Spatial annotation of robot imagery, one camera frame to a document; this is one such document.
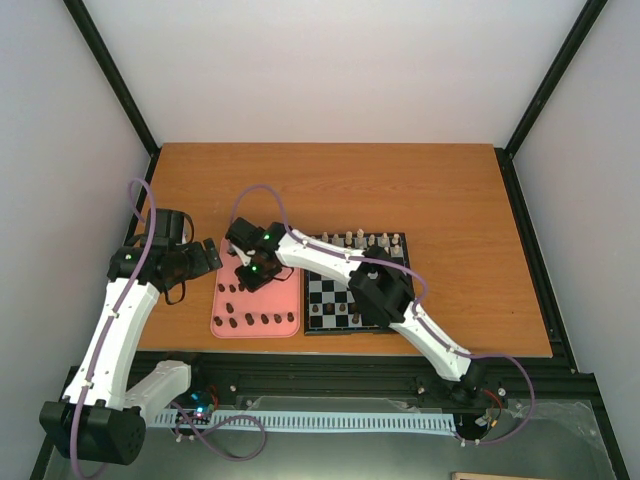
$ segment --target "chessboard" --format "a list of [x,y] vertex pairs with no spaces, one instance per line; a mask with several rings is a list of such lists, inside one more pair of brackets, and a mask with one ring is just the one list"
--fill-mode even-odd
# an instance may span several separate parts
[[[392,261],[410,268],[407,238],[404,233],[364,233],[365,245],[358,245],[355,236],[347,234],[312,235],[318,240],[327,241],[341,247],[366,249],[369,245],[379,245],[389,253]],[[320,274],[304,272],[304,334],[336,335],[348,333],[395,333],[390,328],[376,325],[372,319],[360,315],[353,295],[346,285],[324,277]]]

